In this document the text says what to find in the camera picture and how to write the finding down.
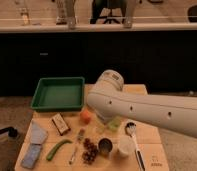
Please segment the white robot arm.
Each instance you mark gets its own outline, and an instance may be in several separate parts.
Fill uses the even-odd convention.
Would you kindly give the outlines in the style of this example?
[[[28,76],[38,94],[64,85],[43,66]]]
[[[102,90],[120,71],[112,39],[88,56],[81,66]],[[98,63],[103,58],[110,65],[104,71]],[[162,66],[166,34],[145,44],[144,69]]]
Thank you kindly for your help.
[[[120,73],[105,70],[88,92],[87,104],[103,123],[122,116],[197,138],[197,97],[133,94],[123,87]]]

